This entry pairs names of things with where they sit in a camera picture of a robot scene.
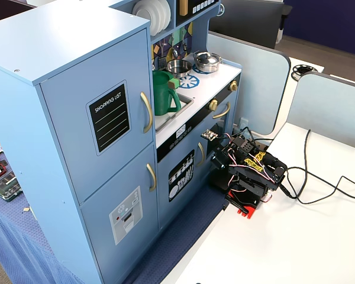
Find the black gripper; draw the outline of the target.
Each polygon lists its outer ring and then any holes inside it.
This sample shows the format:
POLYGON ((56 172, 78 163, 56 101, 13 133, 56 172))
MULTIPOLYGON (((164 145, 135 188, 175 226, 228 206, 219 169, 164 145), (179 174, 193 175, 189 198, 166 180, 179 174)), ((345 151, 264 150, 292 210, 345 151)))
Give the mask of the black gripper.
MULTIPOLYGON (((239 162, 235 158, 235 154, 238 151, 240 144, 233 140, 230 143, 218 143, 214 147, 214 153, 211 157, 211 162, 216 169, 210 174, 210 184, 216 188, 223 188, 224 174, 222 169, 226 169, 229 165, 239 165, 239 162)), ((225 191, 232 190, 234 175, 227 173, 225 176, 225 191)))

